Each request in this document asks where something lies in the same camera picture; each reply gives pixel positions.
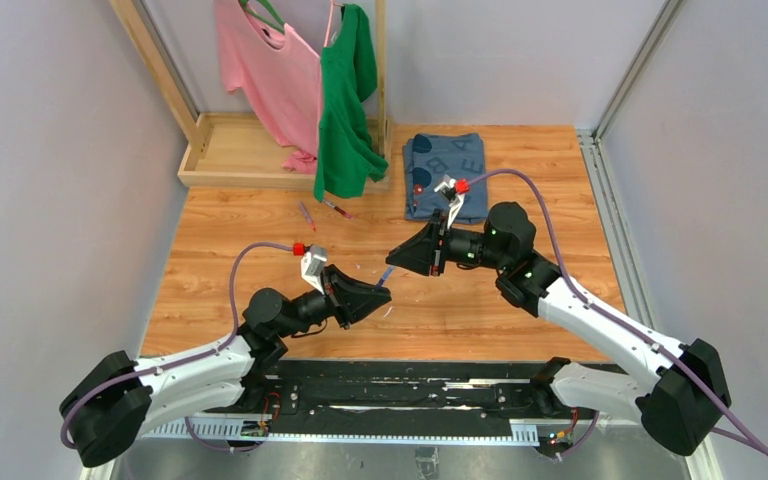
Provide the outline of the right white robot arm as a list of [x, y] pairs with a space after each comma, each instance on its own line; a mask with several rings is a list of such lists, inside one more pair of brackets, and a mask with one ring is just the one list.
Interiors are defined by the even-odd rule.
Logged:
[[439, 276], [449, 263], [495, 271], [502, 298], [562, 327], [608, 356], [621, 373], [554, 358], [534, 383], [553, 408], [568, 406], [640, 424], [670, 452], [693, 454], [731, 404], [719, 352], [683, 343], [634, 321], [587, 293], [534, 247], [536, 227], [516, 202], [494, 205], [481, 233], [454, 228], [437, 209], [386, 257], [390, 266]]

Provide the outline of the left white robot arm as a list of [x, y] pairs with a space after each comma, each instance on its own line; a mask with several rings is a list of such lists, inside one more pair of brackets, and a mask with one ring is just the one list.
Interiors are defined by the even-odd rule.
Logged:
[[274, 288], [258, 290], [242, 323], [212, 343], [143, 360], [123, 350], [106, 355], [59, 406], [63, 445], [87, 468], [105, 464], [162, 424], [240, 401], [247, 377], [287, 353], [285, 338], [310, 335], [330, 319], [348, 329], [392, 299], [388, 288], [353, 279], [334, 265], [325, 266], [320, 282], [295, 298]]

